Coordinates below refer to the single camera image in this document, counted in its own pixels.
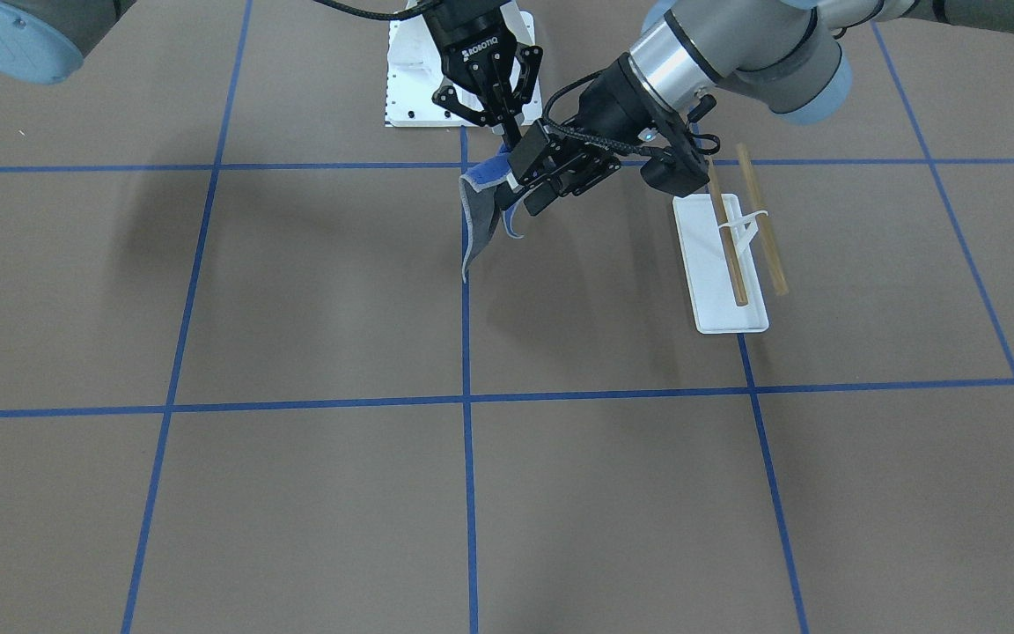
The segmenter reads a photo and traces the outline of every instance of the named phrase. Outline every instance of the wooden stick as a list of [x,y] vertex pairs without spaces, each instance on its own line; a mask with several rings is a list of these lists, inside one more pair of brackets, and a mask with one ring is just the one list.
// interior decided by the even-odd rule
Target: wooden stick
[[719,237],[722,239],[722,256],[725,256],[725,269],[730,273],[730,285],[733,286],[733,302],[737,305],[748,305],[749,296],[745,293],[745,283],[741,278],[741,265],[737,264],[737,248],[733,245],[733,231],[724,224],[730,221],[725,214],[725,201],[722,200],[722,188],[717,181],[715,161],[707,159],[707,175],[710,178],[711,204],[715,205],[715,219],[719,224]]
[[769,210],[765,208],[765,197],[757,185],[757,172],[753,170],[753,162],[749,160],[749,150],[744,143],[737,144],[737,164],[741,165],[741,175],[745,177],[745,189],[749,192],[749,205],[753,211],[765,210],[757,216],[757,235],[762,237],[762,250],[765,261],[770,266],[770,276],[773,276],[773,290],[777,294],[789,292],[789,281],[785,280],[785,270],[781,266],[781,250],[777,248],[777,234],[773,232],[773,222]]

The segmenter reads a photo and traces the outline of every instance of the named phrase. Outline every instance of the folded cloth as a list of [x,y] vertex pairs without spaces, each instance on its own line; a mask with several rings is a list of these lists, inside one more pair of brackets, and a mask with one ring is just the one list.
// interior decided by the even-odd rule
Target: folded cloth
[[476,256],[491,241],[499,220],[503,219],[507,234],[522,237],[512,227],[512,220],[518,203],[503,211],[496,206],[496,188],[506,184],[510,174],[510,164],[506,147],[480,164],[470,167],[459,178],[459,204],[463,206],[463,225],[467,228],[467,242],[463,246],[463,268],[461,276],[467,281],[467,268]]

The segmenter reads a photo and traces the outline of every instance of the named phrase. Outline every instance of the light blue joint cap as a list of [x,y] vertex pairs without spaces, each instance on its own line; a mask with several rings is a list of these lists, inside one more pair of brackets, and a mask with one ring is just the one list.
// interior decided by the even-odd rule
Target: light blue joint cap
[[852,91],[852,64],[848,62],[848,56],[840,59],[840,67],[837,73],[831,76],[827,85],[812,97],[812,100],[801,108],[788,113],[773,113],[780,117],[782,121],[788,121],[793,125],[813,125],[831,117],[840,110],[840,105],[848,99]]
[[0,3],[0,71],[29,83],[59,83],[81,64],[84,56],[64,33]]
[[781,4],[789,4],[794,9],[811,10],[820,4],[820,0],[781,0]]
[[664,13],[675,5],[675,2],[676,0],[659,0],[659,3],[656,3],[651,9],[648,9],[648,16],[644,17],[644,25],[643,27],[640,27],[641,36],[643,36],[644,32],[648,32],[648,28],[651,28],[653,23],[658,23],[660,17],[663,17]]

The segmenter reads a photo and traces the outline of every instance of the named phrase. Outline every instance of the logo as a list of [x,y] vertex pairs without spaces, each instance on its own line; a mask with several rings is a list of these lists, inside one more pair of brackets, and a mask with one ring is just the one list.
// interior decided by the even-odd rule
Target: logo
[[499,39],[498,37],[493,37],[491,40],[484,40],[483,42],[480,42],[480,44],[477,44],[476,47],[463,49],[463,60],[466,62],[468,57],[475,56],[475,54],[480,51],[486,51],[490,47],[495,47],[496,44],[499,44]]

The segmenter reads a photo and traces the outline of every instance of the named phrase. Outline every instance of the white mounting plate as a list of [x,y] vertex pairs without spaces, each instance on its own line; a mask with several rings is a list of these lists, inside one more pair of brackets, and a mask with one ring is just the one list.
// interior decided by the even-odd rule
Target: white mounting plate
[[[534,45],[534,16],[520,11],[518,4],[504,4],[502,11],[507,27],[515,33],[519,43]],[[440,88],[444,74],[440,72],[440,56],[425,17],[390,23],[389,75],[385,83],[385,125],[391,128],[454,128],[472,125],[455,114],[445,116],[444,109],[433,103],[433,92]],[[511,72],[511,84],[518,81],[518,62]],[[475,111],[483,111],[476,95],[456,88],[459,102]],[[520,125],[532,124],[542,116],[542,90],[535,83],[534,97],[523,105],[523,121]]]
[[[725,212],[730,221],[741,220],[741,205],[733,194],[724,194]],[[736,305],[730,274],[725,268],[722,239],[715,218],[715,208],[709,194],[692,194],[675,198],[675,225],[679,232],[679,248],[683,251],[683,268],[687,270],[687,289],[691,307],[696,313],[696,329],[715,336],[725,333],[762,333],[770,328],[770,316],[765,311],[762,284],[753,266],[749,248],[737,254],[741,277],[745,283],[748,305]],[[743,227],[731,227],[733,239],[741,243]]]

